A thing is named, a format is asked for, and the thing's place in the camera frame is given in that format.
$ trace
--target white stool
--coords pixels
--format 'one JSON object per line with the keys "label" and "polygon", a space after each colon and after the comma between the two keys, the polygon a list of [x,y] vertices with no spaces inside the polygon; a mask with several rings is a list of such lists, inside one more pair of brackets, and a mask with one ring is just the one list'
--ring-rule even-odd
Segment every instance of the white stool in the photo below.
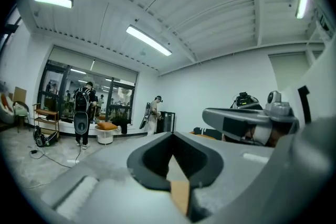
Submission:
{"label": "white stool", "polygon": [[97,134],[97,142],[99,144],[111,144],[113,142],[113,131],[114,130],[102,130],[98,125],[94,127],[97,131],[101,132],[100,134]]}

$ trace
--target shelving unit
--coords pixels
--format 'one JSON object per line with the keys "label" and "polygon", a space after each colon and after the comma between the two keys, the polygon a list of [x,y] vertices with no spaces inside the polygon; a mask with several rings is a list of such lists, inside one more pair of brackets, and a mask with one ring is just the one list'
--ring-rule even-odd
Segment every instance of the shelving unit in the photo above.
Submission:
{"label": "shelving unit", "polygon": [[[37,118],[35,117],[35,114],[34,114],[34,126],[36,125],[35,122],[37,122],[37,125],[39,127],[40,127],[40,122],[45,123],[45,124],[54,125],[55,128],[53,129],[40,127],[41,132],[46,136],[49,136],[57,132],[57,139],[59,139],[59,114],[58,112],[43,110],[43,109],[38,108],[39,106],[40,106],[40,103],[33,104],[33,110],[35,113],[37,113]],[[46,120],[45,118],[42,118],[41,116],[53,116],[54,118],[52,120]]]}

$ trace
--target gray floor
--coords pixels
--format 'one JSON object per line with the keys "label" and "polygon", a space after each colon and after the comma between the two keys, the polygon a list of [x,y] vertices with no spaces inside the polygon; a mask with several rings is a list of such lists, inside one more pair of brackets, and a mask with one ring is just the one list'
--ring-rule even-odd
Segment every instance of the gray floor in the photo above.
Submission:
{"label": "gray floor", "polygon": [[[40,195],[51,181],[66,172],[69,168],[62,167],[45,156],[40,159],[33,159],[30,157],[29,152],[31,150],[40,149],[55,161],[72,167],[75,165],[79,147],[76,146],[74,137],[62,136],[55,145],[38,148],[33,139],[33,130],[30,130],[29,132],[28,129],[21,129],[20,132],[17,133],[17,129],[13,128],[1,132],[1,150],[5,155],[17,183]],[[139,137],[141,136],[116,138],[112,144],[106,146],[98,144],[95,138],[89,138],[90,147],[87,150],[81,150],[77,160],[81,161],[104,147],[115,147],[121,143],[127,143],[128,140],[138,139]],[[32,155],[34,158],[40,156],[40,152]],[[169,168],[168,180],[187,180],[174,157],[172,157],[170,161]]]}

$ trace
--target white pants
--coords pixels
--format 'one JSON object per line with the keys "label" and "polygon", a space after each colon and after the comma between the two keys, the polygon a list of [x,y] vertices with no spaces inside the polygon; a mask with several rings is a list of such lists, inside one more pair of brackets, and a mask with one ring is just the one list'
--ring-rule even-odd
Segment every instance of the white pants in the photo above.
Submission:
{"label": "white pants", "polygon": [[146,124],[147,136],[153,135],[156,131],[156,119],[154,117],[149,118],[148,123]]}

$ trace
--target black cabinet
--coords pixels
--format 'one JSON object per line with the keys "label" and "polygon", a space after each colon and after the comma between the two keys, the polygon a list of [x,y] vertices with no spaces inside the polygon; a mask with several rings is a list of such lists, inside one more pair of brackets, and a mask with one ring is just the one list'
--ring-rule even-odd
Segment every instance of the black cabinet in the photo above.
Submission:
{"label": "black cabinet", "polygon": [[162,119],[156,124],[156,133],[174,132],[175,113],[161,111]]}

